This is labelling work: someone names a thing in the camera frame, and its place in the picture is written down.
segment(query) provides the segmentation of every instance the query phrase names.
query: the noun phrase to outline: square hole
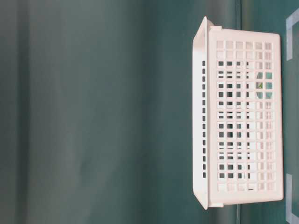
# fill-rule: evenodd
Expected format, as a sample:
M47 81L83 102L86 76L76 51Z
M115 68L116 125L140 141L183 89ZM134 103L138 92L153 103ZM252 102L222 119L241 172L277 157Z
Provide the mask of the square hole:
M237 67L237 69L242 69L243 68L243 62L236 62L236 67Z
M243 49L243 42L236 42L237 49Z
M233 106L233 102L232 101L228 101L227 102L227 108L233 108L234 106Z
M252 72L252 71L247 71L247 72L246 72L246 78L247 78L247 79L254 79L254 72Z
M257 73L256 73L256 78L257 78L257 79L262 79L262 78L263 78L263 73L260 72L260 71L257 72Z
M257 128L257 129L262 129L262 128L263 128L263 123L260 122L260 121L258 121L258 122L256 123L256 128Z
M228 138L232 138L232 137L233 137L233 133L232 133L232 132L228 132L228 133L227 133L227 137L228 137Z
M270 52L265 52L265 59L266 60L271 60L272 59L272 54Z
M267 163L267 170L275 170L276 164L274 162L268 162Z
M257 169L258 170L264 170L265 169L265 165L263 162L258 162L257 163Z
M263 142L257 142L257 143L256 143L256 148L257 148L258 150L263 150Z
M248 190L256 190L256 183L249 183Z
M224 66L224 62L223 62L223 61L219 61L219 62L218 62L218 66L219 66L219 67Z
M256 133L256 138L260 139L260 140L263 139L263 132L257 132Z
M253 62L246 62L246 68L247 69L254 69L254 63Z
M271 43L265 43L265 49L266 50L271 50L272 49L272 44Z
M223 59L224 58L223 51L217 51L217 58L219 58L219 59Z
M254 112L246 112L246 118L247 119L255 119L255 113Z
M263 112L256 112L256 119L263 119Z
M229 59L233 59L234 58L234 53L233 53L233 51L227 51L227 53L226 53L226 56L227 56L227 58L229 58Z
M265 122L266 123L266 129L272 129L273 128L273 123L270 121Z
M246 49L253 49L253 43L252 42L246 42Z
M256 149L256 144L255 142L247 142L247 149L248 150L255 150Z
M245 183L239 183L238 184L238 190L246 190L246 184Z
M255 129L254 122L247 122L247 129Z
M263 69L263 63L262 62L257 62L256 63L256 69Z
M256 170L256 163L255 162L249 162L248 163L248 170Z
M258 99L262 99L263 98L263 93L262 92L256 92L256 96Z
M224 82L217 82L218 89L224 88Z
M265 157L264 157L264 154L263 153L261 153L261 152L258 152L257 153L257 159L258 160L263 160Z
M254 89L254 82L246 82L246 89Z
M264 181L265 180L265 174L264 173L258 173L258 180L259 181Z
M228 191L236 191L236 184L228 183Z
M256 42L256 49L261 50L263 48L263 44L261 42Z
M252 102L252 101L250 101L250 102L246 102L246 108L247 108L247 109L254 110L255 107L256 107L256 103L255 103L255 102Z
M223 48L223 41L217 41L217 48Z
M256 173L248 173L247 178L249 181L256 181Z
M272 98L272 92L266 92L266 99Z
M265 184L264 183L258 183L257 189L258 190L265 190Z
M228 49L232 49L232 48L234 48L234 42L232 42L232 41L227 41L227 42L226 42L226 48L228 48Z
M254 132L247 132L247 138L248 139L255 139L255 133Z
M272 109L272 103L266 102L266 109Z
M266 79L272 79L272 72L266 72Z
M266 83L266 89L271 90L272 89L272 83Z
M238 164L238 170L244 170L245 167L244 167L244 163L239 163Z
M275 183L268 183L268 190L275 190Z
M254 99L254 92L246 92L247 99Z
M218 97L222 98L224 96L223 92L218 92Z
M275 152L267 152L267 160L275 159Z
M272 63L271 62L266 62L265 63L265 68L268 69L268 70L272 69Z
M228 170L233 170L234 169L234 165L233 164L228 164Z
M224 102L218 101L217 108L223 109L224 108Z
M253 52L247 51L246 52L246 59L253 59Z
M256 103L256 108L257 108L258 110L262 109L262 108L263 108L263 103L262 103L262 102L257 102L257 103Z
M263 59L263 53L262 52L256 52L256 59L262 60Z
M274 173L267 173L267 179L268 179L268 181L275 180L275 174Z
M243 51L237 51L236 57L237 57L237 59L243 59Z

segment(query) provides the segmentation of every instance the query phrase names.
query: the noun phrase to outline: basket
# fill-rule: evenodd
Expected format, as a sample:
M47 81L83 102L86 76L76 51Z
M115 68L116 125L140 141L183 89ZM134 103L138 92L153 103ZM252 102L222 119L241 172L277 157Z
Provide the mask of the basket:
M222 29L193 40L193 191L207 209L283 199L280 37Z

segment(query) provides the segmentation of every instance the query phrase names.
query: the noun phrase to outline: dark green wall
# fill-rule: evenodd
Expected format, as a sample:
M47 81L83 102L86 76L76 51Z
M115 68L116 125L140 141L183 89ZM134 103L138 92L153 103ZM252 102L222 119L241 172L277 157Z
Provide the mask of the dark green wall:
M235 0L1 5L1 223L235 223L192 193L192 39Z

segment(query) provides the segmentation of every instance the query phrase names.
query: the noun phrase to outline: white plastic basket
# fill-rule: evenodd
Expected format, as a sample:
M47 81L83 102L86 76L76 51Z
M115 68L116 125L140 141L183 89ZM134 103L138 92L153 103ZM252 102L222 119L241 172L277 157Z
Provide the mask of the white plastic basket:
M283 199L280 37L222 29L193 40L193 191L202 206Z

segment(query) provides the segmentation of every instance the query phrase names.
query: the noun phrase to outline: teal background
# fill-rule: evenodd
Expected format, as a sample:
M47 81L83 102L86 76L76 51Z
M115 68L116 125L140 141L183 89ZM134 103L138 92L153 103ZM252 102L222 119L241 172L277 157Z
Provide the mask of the teal background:
M193 195L192 39L204 15L281 35L299 216L299 23L285 60L299 3L239 1L3 0L0 223L285 223L285 201L242 205L236 220L236 206L204 211Z

